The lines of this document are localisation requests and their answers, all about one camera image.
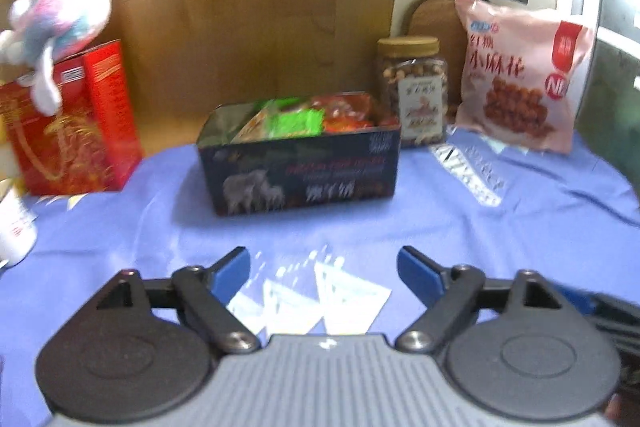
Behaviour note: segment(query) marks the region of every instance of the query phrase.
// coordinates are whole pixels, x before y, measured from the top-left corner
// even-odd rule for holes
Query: black box
[[[400,126],[366,93],[379,125],[314,137],[230,143],[260,103],[221,105],[196,145],[219,216],[337,201],[390,198],[396,190]]]

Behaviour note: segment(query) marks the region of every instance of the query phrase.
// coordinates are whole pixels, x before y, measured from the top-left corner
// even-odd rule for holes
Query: jar of nuts
[[[395,37],[378,41],[381,98],[398,116],[401,144],[416,147],[445,139],[447,63],[435,37]]]

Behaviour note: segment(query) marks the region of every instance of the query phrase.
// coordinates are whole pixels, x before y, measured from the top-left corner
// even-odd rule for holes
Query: pink package
[[[537,12],[456,0],[468,45],[456,124],[506,143],[569,153],[574,115],[566,99],[593,31]]]

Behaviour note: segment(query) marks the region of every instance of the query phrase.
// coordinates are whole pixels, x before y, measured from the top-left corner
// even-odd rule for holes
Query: white plush toy
[[[0,33],[0,62],[26,64],[34,74],[31,100],[46,116],[62,104],[53,81],[53,63],[82,50],[105,27],[111,0],[17,0],[9,10],[12,30]]]

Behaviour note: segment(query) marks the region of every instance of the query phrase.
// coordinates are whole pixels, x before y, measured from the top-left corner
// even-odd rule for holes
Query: red gift box
[[[120,190],[142,160],[119,41],[57,63],[62,108],[44,116],[30,89],[0,87],[0,112],[24,183],[35,195]]]

